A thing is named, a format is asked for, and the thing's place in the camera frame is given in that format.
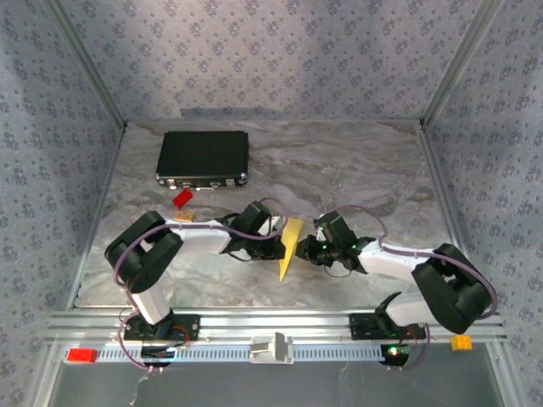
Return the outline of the yellow square paper sheet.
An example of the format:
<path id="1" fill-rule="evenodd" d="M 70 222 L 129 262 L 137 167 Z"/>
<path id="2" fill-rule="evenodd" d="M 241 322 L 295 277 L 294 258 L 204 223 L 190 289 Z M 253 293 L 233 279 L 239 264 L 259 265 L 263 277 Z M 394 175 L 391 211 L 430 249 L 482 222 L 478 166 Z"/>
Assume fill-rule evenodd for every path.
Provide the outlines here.
<path id="1" fill-rule="evenodd" d="M 294 256 L 299 235 L 304 227 L 304 221 L 297 218 L 289 218 L 281 235 L 281 243 L 285 247 L 285 254 L 279 260 L 279 281 L 282 282 L 287 274 L 288 267 Z"/>

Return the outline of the black hard case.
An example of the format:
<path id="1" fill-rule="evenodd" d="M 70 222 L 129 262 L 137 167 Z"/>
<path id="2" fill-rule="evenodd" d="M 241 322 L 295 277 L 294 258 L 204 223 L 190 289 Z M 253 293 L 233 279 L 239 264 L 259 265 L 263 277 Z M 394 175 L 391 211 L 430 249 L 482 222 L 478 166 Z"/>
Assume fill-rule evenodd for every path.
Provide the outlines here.
<path id="1" fill-rule="evenodd" d="M 170 189 L 241 187 L 249 180 L 249 135 L 245 131 L 168 131 L 155 178 Z"/>

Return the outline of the black controller board with LED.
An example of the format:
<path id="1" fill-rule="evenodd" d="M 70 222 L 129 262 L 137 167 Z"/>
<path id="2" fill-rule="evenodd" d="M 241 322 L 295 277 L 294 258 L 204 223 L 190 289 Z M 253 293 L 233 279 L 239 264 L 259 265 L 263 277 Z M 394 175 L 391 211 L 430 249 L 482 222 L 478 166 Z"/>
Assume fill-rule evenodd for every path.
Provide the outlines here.
<path id="1" fill-rule="evenodd" d="M 383 344 L 381 365 L 402 368 L 409 360 L 411 348 L 405 344 Z"/>
<path id="2" fill-rule="evenodd" d="M 140 358 L 144 366 L 166 368 L 175 359 L 176 352 L 171 347 L 142 346 Z"/>

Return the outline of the large red toy brick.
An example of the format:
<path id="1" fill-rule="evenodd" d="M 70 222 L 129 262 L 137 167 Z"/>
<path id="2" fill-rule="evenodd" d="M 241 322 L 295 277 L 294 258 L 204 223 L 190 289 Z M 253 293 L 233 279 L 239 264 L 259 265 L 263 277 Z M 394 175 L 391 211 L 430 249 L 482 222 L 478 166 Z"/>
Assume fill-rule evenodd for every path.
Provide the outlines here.
<path id="1" fill-rule="evenodd" d="M 70 348 L 66 355 L 69 363 L 93 364 L 98 357 L 98 351 L 92 348 Z"/>

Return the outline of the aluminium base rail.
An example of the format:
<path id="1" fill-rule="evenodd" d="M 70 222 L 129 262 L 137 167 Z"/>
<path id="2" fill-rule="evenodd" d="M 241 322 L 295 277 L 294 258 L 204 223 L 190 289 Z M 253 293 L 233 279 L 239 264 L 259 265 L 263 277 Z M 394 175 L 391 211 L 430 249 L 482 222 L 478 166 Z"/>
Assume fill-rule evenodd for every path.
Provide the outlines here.
<path id="1" fill-rule="evenodd" d="M 347 343 L 351 340 L 349 315 L 357 309 L 177 308 L 181 315 L 199 315 L 199 340 L 204 343 L 248 343 L 253 337 L 281 332 L 295 344 Z M 61 343 L 112 343 L 122 308 L 82 308 L 55 312 L 44 333 Z"/>

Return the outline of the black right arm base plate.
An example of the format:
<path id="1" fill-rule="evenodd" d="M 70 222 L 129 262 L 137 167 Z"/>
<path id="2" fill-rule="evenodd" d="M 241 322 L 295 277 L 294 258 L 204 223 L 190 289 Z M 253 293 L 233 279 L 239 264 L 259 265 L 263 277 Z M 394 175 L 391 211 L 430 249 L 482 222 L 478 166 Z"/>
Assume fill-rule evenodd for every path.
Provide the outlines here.
<path id="1" fill-rule="evenodd" d="M 418 324 L 396 325 L 387 315 L 375 313 L 349 314 L 350 335 L 353 340 L 425 339 L 426 331 Z"/>

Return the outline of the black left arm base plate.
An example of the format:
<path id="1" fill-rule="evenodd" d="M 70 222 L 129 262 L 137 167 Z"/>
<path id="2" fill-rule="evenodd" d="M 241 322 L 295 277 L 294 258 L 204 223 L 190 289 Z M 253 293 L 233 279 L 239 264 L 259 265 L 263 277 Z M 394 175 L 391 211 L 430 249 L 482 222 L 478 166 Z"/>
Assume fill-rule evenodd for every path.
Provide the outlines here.
<path id="1" fill-rule="evenodd" d="M 195 341 L 199 338 L 200 316 L 170 314 L 156 324 L 149 324 L 142 316 L 128 320 L 123 338 L 129 341 Z"/>

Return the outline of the aluminium frame post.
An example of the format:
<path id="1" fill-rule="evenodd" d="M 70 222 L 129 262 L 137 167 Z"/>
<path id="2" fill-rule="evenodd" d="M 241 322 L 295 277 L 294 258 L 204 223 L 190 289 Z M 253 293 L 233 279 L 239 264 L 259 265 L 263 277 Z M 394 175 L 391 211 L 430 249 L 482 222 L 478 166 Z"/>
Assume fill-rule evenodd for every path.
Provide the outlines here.
<path id="1" fill-rule="evenodd" d="M 106 114 L 116 124 L 117 127 L 124 130 L 126 121 L 120 110 L 115 104 L 108 88 L 106 87 L 98 67 L 93 63 L 92 58 L 81 40 L 76 27 L 70 21 L 60 0 L 40 0 L 45 10 L 48 12 L 54 26 L 63 37 L 68 49 L 76 60 L 78 67 L 85 76 L 89 86 L 97 96 L 99 102 L 104 108 Z"/>

